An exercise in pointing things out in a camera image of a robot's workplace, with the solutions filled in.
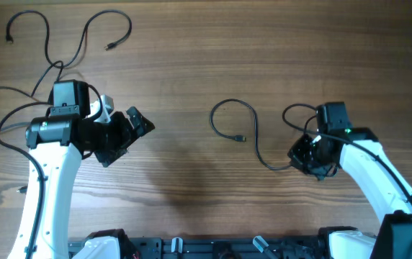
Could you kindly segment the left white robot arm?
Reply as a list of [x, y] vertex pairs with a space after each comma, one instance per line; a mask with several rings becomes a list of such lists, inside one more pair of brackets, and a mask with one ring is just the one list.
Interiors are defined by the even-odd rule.
[[108, 167], [155, 126], [134, 106], [116, 112], [112, 99], [83, 81], [57, 81], [51, 107], [26, 130], [30, 161], [22, 218], [10, 258], [68, 258], [68, 222], [76, 174], [88, 153]]

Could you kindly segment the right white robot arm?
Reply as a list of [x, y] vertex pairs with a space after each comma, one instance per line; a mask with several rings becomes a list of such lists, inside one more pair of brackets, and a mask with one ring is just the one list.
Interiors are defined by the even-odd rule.
[[380, 230], [374, 237], [351, 227], [320, 230], [328, 258], [412, 258], [412, 187], [389, 161], [377, 136], [354, 127], [343, 102], [314, 108], [317, 128], [290, 148], [292, 167], [319, 180], [342, 169], [372, 206]]

